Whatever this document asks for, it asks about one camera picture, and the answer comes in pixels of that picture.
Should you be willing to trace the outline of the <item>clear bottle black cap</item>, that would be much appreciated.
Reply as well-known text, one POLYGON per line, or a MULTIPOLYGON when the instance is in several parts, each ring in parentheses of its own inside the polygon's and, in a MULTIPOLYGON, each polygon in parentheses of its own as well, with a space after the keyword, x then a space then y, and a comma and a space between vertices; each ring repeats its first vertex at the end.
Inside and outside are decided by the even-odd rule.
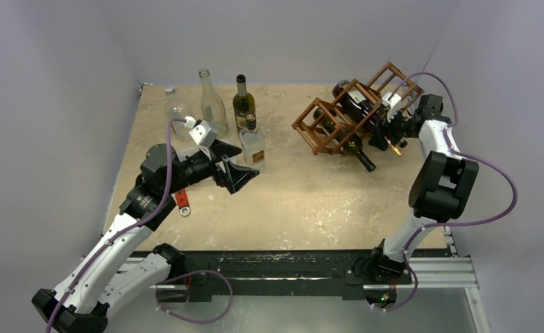
POLYGON ((263 170, 266 166, 264 131, 258 126, 254 113, 248 113, 245 120, 246 127, 239 131, 244 160, 248 167, 263 170))

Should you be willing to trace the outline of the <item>red wine bottle gold cap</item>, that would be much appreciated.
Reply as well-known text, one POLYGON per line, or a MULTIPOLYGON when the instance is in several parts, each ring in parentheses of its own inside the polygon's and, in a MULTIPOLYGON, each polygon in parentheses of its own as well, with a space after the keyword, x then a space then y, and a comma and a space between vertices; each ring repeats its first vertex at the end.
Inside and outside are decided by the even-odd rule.
MULTIPOLYGON (((370 111, 373 110, 374 105, 356 88, 352 87, 350 88, 341 99, 339 99, 339 104, 343 108, 343 110, 346 112, 346 114, 349 116, 350 119, 352 119, 354 122, 361 122, 365 119, 365 117, 370 113, 370 111)), ((362 128, 371 134, 371 126, 374 123, 383 123, 386 127, 386 121, 384 120, 384 117, 386 116, 386 110, 381 105, 378 110, 367 120, 364 122, 364 125, 362 128)), ((394 155, 400 157, 403 155, 402 149, 399 149, 398 147, 394 146, 392 144, 392 141, 397 142, 398 140, 393 140, 391 138, 391 135, 389 133, 389 149, 393 152, 394 155)))

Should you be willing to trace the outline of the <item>clear glass bottle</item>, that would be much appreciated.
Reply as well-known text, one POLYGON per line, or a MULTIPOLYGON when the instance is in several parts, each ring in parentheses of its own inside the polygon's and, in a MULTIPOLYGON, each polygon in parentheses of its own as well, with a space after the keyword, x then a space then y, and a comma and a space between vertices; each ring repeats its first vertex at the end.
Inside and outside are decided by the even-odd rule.
POLYGON ((213 85, 210 71, 202 68, 198 73, 202 86, 201 112, 203 118, 218 130, 219 138, 224 137, 228 134, 229 126, 223 100, 213 85))
MULTIPOLYGON (((185 117, 195 118, 194 104, 183 96, 179 89, 174 86, 166 86, 164 92, 167 97, 167 103, 164 109, 167 119, 184 119, 185 117)), ((192 140, 189 134, 190 128, 186 127, 184 123, 174 121, 171 123, 170 129, 179 140, 184 142, 190 142, 192 140)))

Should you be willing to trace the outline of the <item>dark bottle silver cap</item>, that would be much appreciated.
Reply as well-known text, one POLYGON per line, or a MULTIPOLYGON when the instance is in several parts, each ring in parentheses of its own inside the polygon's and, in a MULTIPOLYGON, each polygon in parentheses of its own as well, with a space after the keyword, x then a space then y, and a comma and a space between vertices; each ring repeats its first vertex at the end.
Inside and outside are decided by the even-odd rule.
POLYGON ((237 93, 232 100, 237 132, 246 127, 246 116, 255 112, 255 99, 247 91, 246 77, 238 74, 236 77, 237 93))

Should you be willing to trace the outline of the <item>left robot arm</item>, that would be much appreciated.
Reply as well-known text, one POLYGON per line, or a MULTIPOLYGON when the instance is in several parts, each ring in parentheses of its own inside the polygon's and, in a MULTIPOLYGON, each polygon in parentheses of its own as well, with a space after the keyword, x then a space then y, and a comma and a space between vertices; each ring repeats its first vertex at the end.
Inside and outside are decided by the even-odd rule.
POLYGON ((53 289, 40 289, 32 303, 46 321, 46 331, 103 332, 109 321, 150 286, 175 284, 189 276, 185 255, 169 244, 156 246, 140 264, 119 269, 137 247, 175 210, 173 194, 208 178, 230 194, 259 171, 230 161, 242 152, 215 140, 208 157, 198 151, 179 160, 169 144, 146 153, 135 186, 108 230, 77 268, 53 289))

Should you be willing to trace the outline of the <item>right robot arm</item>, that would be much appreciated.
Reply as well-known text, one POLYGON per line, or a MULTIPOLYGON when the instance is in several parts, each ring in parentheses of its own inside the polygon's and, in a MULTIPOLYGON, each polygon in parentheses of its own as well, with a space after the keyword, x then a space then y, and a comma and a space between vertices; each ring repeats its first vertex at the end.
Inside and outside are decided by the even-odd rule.
POLYGON ((410 120, 393 119, 402 126, 404 136, 418 138, 425 161, 409 192, 410 213, 405 222, 369 256, 351 264, 347 283, 392 283, 403 275, 410 257, 433 227, 463 214, 479 165, 460 156, 451 120, 442 112, 442 97, 428 94, 420 98, 410 120))

